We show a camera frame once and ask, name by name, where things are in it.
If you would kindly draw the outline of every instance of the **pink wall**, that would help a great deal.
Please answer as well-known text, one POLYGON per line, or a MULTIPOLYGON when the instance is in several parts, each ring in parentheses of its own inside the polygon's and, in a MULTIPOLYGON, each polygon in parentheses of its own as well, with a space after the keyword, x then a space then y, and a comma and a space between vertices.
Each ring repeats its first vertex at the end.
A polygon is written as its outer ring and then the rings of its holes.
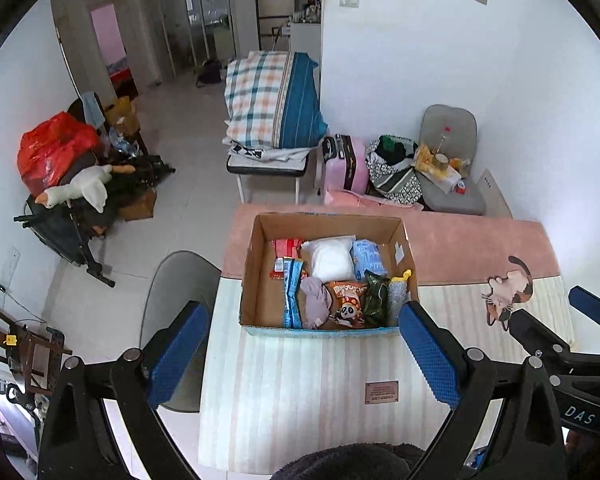
POLYGON ((122 44, 118 20, 113 4, 91 11, 91 20, 96 30, 100 51, 106 65, 115 63, 126 56, 125 47, 122 44))

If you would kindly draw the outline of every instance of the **stuffed goose toy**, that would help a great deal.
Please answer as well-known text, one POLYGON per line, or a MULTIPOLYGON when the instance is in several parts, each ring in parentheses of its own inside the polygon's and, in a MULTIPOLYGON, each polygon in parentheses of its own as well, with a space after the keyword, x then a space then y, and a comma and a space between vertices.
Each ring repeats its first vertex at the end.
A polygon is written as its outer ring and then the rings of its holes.
POLYGON ((42 204, 47 209, 51 209, 67 200, 84 197, 98 213, 102 213, 107 201, 107 188, 104 185, 111 180, 111 173, 129 174, 135 171, 136 168, 129 164, 90 166, 76 174, 68 184, 45 189, 45 192, 36 198, 36 204, 42 204))

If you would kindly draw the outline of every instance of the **tape roll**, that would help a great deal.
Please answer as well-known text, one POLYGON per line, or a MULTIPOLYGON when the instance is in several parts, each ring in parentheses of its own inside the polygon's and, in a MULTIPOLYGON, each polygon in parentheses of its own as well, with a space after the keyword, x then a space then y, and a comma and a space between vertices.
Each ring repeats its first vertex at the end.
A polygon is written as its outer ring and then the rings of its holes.
POLYGON ((449 167, 449 159, 446 158, 446 156, 442 153, 436 153, 436 155, 433 157, 433 166, 437 170, 446 171, 446 168, 449 167))

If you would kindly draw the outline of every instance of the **red plastic bag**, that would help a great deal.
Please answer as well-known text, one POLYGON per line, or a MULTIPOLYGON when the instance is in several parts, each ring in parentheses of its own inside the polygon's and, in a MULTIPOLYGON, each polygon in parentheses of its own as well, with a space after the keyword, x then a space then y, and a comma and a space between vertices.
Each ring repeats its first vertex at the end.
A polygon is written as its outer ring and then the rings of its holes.
POLYGON ((95 128, 60 112, 22 136, 18 171, 31 194, 38 196, 57 186, 78 157, 102 149, 95 128))

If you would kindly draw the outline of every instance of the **cat print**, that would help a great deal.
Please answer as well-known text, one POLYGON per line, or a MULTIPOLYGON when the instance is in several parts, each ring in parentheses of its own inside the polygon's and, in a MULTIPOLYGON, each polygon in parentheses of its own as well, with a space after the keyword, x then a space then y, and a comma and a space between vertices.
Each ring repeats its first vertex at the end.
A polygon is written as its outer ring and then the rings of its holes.
POLYGON ((515 256, 510 256, 509 262, 520 268, 507 272, 506 278, 489 278, 491 292, 482 295, 487 307, 487 324, 492 326, 499 321, 505 332, 509 330, 509 318, 515 306, 529 301, 534 293, 533 278, 526 264, 515 256))

